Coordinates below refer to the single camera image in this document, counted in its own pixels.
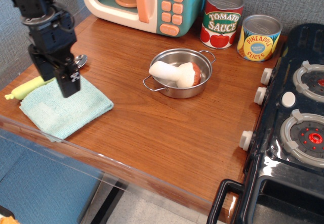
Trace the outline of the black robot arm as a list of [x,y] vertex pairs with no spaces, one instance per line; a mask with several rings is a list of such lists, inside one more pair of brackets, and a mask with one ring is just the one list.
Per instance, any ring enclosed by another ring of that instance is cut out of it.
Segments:
[[12,0],[29,29],[29,55],[44,81],[56,78],[63,97],[80,91],[80,73],[71,53],[74,18],[55,0]]

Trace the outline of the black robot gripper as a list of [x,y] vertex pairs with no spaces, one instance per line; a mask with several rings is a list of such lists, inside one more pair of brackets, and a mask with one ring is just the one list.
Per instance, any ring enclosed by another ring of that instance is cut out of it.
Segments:
[[78,69],[64,71],[72,64],[71,47],[76,42],[74,19],[64,9],[49,8],[46,15],[36,18],[21,17],[29,28],[29,55],[44,81],[56,77],[62,96],[68,98],[80,91]]

